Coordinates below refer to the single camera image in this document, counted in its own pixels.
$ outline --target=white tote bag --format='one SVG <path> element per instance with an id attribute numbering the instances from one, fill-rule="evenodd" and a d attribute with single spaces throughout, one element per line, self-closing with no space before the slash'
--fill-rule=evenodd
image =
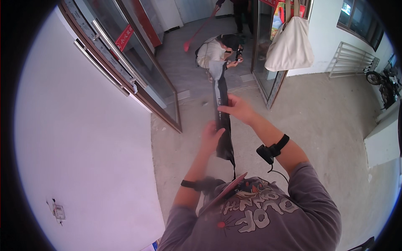
<path id="1" fill-rule="evenodd" d="M 306 68 L 314 62 L 308 40 L 308 20 L 298 15 L 290 18 L 290 0 L 286 0 L 285 9 L 285 23 L 278 29 L 267 52 L 265 68 L 269 71 Z M 299 13 L 299 9 L 299 0 L 294 0 L 294 13 Z"/>

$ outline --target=metal railing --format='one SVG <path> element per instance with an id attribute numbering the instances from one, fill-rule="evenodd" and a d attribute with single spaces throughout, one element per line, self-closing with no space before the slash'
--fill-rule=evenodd
<path id="1" fill-rule="evenodd" d="M 341 42 L 338 53 L 329 73 L 330 78 L 364 75 L 373 71 L 379 58 L 348 43 Z"/>

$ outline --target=window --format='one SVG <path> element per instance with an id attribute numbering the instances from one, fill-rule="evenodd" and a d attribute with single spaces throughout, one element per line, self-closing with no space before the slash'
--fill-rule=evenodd
<path id="1" fill-rule="evenodd" d="M 374 51 L 384 31 L 365 0 L 343 0 L 337 27 L 366 41 Z"/>

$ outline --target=hand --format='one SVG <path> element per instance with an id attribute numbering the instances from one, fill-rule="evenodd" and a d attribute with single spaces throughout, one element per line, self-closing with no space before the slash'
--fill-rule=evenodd
<path id="1" fill-rule="evenodd" d="M 218 111 L 233 115 L 244 124 L 250 125 L 257 113 L 242 98 L 228 93 L 229 106 L 219 106 Z"/>
<path id="2" fill-rule="evenodd" d="M 215 5 L 215 8 L 213 8 L 213 11 L 212 11 L 212 15 L 214 16 L 218 12 L 219 9 L 220 9 L 220 7 L 218 5 Z"/>
<path id="3" fill-rule="evenodd" d="M 232 61 L 226 65 L 227 68 L 236 67 L 239 61 Z"/>
<path id="4" fill-rule="evenodd" d="M 215 121 L 209 121 L 202 131 L 200 151 L 208 155 L 211 155 L 213 152 L 215 152 L 216 147 L 218 146 L 218 141 L 224 131 L 224 128 L 216 131 Z"/>

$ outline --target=red sticker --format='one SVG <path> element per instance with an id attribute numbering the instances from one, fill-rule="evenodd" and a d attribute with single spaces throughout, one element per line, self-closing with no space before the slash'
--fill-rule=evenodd
<path id="1" fill-rule="evenodd" d="M 119 48 L 120 51 L 124 50 L 124 47 L 127 45 L 128 40 L 133 34 L 134 30 L 131 28 L 131 25 L 127 25 L 127 27 L 123 30 L 120 36 L 117 38 L 115 45 Z"/>

